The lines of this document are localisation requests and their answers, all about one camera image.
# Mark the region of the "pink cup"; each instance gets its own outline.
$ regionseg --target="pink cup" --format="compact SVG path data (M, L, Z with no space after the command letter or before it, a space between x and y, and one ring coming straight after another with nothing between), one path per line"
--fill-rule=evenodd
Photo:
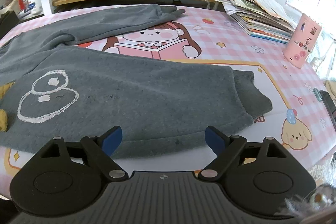
M301 68L317 41L322 27L303 14L283 55L295 67Z

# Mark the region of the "black phone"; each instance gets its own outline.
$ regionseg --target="black phone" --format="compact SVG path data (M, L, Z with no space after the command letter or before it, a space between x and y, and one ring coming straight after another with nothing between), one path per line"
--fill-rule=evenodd
M336 106L334 104L333 99L330 97L329 93L324 90L320 90L320 94L323 100L323 103L325 105L325 108L327 109L329 116L331 118L331 121L333 123L333 126L336 130Z

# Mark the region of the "stack of books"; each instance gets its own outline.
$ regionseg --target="stack of books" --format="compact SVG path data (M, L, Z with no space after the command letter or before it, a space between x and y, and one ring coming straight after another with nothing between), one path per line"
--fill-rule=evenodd
M216 0L243 30L252 37L287 44L296 23L275 0Z

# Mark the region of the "cartoon girl's face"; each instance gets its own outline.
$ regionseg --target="cartoon girl's face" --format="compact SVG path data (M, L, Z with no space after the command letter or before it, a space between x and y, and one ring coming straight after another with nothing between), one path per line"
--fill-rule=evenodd
M146 29L124 34L123 38L129 41L139 42L139 44L143 42L156 44L158 42L173 42L179 39L179 36L183 34L184 32L181 29Z

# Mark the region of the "white embroidered outline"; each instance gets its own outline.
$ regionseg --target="white embroidered outline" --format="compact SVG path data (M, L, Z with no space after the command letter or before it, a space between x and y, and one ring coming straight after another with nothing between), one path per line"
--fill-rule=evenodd
M55 73L59 73L59 74L62 74L66 80L65 84L61 85L60 87L54 89L54 90L50 90L50 91L46 91L46 92L37 92L34 87L36 85L36 83L42 79L43 77L47 76L47 75L50 75L50 74L55 74ZM79 93L76 91L76 90L73 90L73 89L70 89L70 88L67 88L66 86L68 85L69 83L69 78L68 78L68 75L66 74L66 72L64 70L52 70L52 71L49 71L47 72L45 75L43 75L42 77L38 78L31 86L31 90L28 91L25 95L23 95L21 97L21 100L19 102L19 106L17 108L17 117L23 121L23 122L30 122L30 123L43 123L47 120L50 120L52 119L53 117L61 114L62 112L64 112L69 106L71 106L74 102L76 102L79 98ZM48 114L45 114L45 115L42 115L40 117L27 117L27 116L24 116L21 114L21 107L22 107L22 103L23 101L26 99L26 97L30 94L34 94L34 95L46 95L46 94L51 94L51 93L55 93L57 91L60 91L60 90L69 90L69 91L72 91L74 94L75 94L75 98L72 100L72 102L68 103L66 106L62 107L61 109L59 110L56 110L52 113L48 113Z

